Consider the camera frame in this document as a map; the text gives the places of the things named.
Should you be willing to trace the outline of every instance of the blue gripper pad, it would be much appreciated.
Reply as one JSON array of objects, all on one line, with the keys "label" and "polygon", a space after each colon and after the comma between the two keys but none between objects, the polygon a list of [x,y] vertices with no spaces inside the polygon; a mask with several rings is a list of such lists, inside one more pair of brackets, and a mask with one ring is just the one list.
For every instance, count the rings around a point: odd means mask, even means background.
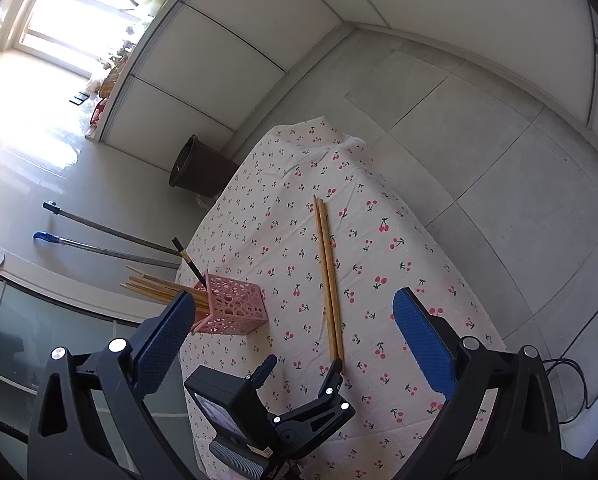
[{"label": "blue gripper pad", "polygon": [[129,339],[133,387],[143,399],[159,389],[195,320],[195,300],[180,292],[159,317],[146,319]]},{"label": "blue gripper pad", "polygon": [[429,386],[448,400],[455,393],[457,382],[454,360],[437,332],[433,329],[427,313],[422,312],[405,288],[398,290],[393,298],[393,314],[397,327]]}]

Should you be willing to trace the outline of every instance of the blue rubber pad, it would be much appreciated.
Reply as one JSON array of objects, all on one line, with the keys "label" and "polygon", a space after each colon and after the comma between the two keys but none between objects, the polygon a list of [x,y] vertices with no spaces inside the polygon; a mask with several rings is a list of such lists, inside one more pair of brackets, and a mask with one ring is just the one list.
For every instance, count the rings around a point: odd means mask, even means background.
[{"label": "blue rubber pad", "polygon": [[159,389],[195,320],[195,302],[190,294],[173,301],[177,304],[167,315],[144,321],[158,319],[159,323],[134,361],[134,390],[141,398]]},{"label": "blue rubber pad", "polygon": [[453,357],[405,289],[394,295],[393,314],[429,386],[450,399],[457,388]]}]

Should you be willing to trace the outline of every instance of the pink plastic holder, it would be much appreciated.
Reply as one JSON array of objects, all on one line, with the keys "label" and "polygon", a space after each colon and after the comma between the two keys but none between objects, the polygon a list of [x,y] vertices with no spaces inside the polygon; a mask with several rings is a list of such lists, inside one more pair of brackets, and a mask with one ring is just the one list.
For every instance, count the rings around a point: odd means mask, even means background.
[{"label": "pink plastic holder", "polygon": [[[246,335],[268,320],[258,285],[205,272],[210,314],[193,333]],[[203,288],[200,283],[195,288]]]}]

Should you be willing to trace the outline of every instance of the table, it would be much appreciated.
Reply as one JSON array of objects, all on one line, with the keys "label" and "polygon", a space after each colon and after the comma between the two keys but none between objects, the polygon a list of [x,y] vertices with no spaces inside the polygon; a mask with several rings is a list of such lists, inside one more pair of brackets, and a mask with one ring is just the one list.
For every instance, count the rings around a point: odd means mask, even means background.
[{"label": "table", "polygon": [[[316,397],[330,359],[313,194],[330,216],[345,348],[341,394],[357,414],[306,458],[303,477],[392,478],[444,403],[392,319],[394,293],[410,286],[460,336],[505,345],[458,270],[376,173],[365,142],[327,118],[270,130],[190,242],[201,269],[259,284],[269,322],[248,336],[189,335],[183,377],[198,365],[245,376],[273,353],[279,362],[259,390],[266,408],[282,413]],[[195,282],[185,266],[177,279]],[[475,451],[492,401],[485,397],[462,456]],[[209,477],[241,478],[208,452],[215,431],[189,397],[188,413]]]}]

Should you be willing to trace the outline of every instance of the bundle of chopsticks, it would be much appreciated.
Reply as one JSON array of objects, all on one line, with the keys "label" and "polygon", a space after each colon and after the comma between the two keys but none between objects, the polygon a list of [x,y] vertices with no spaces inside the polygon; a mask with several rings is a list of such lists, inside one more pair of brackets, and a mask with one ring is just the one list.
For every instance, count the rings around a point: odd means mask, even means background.
[{"label": "bundle of chopsticks", "polygon": [[340,358],[343,364],[343,337],[341,336],[341,313],[339,311],[339,293],[337,291],[337,275],[335,274],[330,247],[330,227],[326,205],[322,199],[313,195],[314,215],[317,222],[319,238],[319,261],[321,263],[321,280],[323,282],[323,301],[326,309],[326,325],[330,346],[330,360]]},{"label": "bundle of chopsticks", "polygon": [[191,286],[180,285],[178,283],[169,282],[156,276],[151,276],[139,269],[131,266],[125,266],[126,269],[131,270],[138,276],[128,276],[129,282],[120,283],[124,288],[137,292],[146,298],[162,301],[163,303],[170,303],[175,296],[182,290],[192,294],[195,298],[195,306],[197,312],[203,314],[210,314],[210,307],[208,306],[208,293],[205,289],[192,288]]}]

